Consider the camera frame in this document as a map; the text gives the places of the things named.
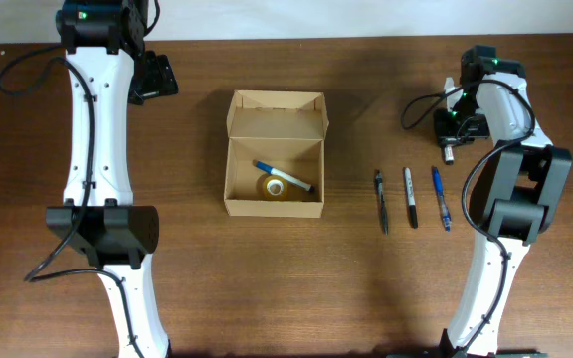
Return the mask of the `black whiteboard marker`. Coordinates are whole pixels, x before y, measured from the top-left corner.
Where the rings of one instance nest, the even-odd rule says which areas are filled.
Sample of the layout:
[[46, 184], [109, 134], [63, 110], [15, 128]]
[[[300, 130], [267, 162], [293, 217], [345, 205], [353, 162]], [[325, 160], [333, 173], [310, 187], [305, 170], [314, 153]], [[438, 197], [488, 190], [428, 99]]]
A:
[[444, 160], [447, 165], [453, 165], [455, 162], [454, 151], [452, 146], [444, 148]]

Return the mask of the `black ballpoint pen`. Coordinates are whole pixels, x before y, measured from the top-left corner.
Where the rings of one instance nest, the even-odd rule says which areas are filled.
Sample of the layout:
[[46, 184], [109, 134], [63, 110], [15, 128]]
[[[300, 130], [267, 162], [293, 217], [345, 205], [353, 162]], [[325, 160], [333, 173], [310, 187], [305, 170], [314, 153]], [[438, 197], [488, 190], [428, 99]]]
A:
[[380, 170], [375, 171], [374, 185], [378, 196], [379, 217], [380, 217], [382, 232], [385, 235], [388, 235], [389, 234], [388, 212], [387, 212], [385, 192], [384, 192], [383, 176]]

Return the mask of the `brown cardboard box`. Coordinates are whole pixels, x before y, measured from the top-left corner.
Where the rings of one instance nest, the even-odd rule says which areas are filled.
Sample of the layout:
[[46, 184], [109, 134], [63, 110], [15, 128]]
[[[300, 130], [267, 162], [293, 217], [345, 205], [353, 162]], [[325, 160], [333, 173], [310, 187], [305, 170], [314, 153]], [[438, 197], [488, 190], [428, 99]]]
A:
[[[324, 140], [329, 120], [321, 92], [236, 90], [226, 120], [224, 203], [230, 216], [319, 218], [325, 200]], [[290, 184], [290, 201], [267, 201], [257, 189], [267, 163], [315, 187]]]

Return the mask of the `blue whiteboard marker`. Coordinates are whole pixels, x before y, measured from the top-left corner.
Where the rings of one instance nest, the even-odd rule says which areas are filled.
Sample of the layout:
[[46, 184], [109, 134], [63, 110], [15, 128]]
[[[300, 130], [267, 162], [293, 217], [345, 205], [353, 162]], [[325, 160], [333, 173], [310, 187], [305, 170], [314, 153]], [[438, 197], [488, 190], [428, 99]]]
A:
[[262, 161], [259, 160], [254, 160], [253, 164], [255, 167], [257, 167], [258, 169], [261, 169], [271, 175], [275, 175], [278, 177], [281, 177], [283, 179], [285, 179], [287, 182], [289, 182], [290, 184], [293, 184], [309, 193], [313, 193], [315, 191], [315, 187], [312, 184], [306, 183], [300, 179], [297, 179], [295, 177], [293, 177], [290, 174], [287, 174], [267, 163], [264, 163]]

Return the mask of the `yellow clear tape roll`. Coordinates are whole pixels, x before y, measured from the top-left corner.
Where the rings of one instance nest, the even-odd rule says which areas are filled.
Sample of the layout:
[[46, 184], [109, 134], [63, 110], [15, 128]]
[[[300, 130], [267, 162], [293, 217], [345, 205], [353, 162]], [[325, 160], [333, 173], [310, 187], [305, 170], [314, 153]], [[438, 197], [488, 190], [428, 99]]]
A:
[[290, 201], [292, 193], [289, 182], [278, 175], [264, 174], [257, 181], [261, 198], [267, 201]]

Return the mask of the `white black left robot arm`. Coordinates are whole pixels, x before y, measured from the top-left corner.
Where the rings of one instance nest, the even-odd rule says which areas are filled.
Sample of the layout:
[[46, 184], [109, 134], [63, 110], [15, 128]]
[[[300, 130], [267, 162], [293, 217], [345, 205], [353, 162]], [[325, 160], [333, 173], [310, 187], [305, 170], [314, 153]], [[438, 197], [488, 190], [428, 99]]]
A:
[[67, 1], [57, 13], [72, 86], [72, 149], [63, 203], [46, 223], [86, 257], [108, 296], [121, 357], [168, 357], [152, 279], [159, 216], [136, 206], [127, 165], [127, 108], [176, 94], [166, 57], [145, 48], [148, 1]]

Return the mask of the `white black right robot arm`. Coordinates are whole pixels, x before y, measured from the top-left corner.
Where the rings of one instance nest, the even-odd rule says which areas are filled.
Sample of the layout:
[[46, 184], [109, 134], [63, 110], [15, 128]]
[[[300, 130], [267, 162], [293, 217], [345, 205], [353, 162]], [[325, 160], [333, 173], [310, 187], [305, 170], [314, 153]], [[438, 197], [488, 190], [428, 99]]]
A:
[[485, 119], [494, 148], [472, 169], [462, 209], [475, 230], [472, 266], [459, 308], [442, 334], [442, 357], [494, 357], [517, 270], [554, 215], [572, 166], [569, 150], [544, 134], [527, 98], [521, 63], [476, 45], [461, 58], [443, 98], [450, 116]]

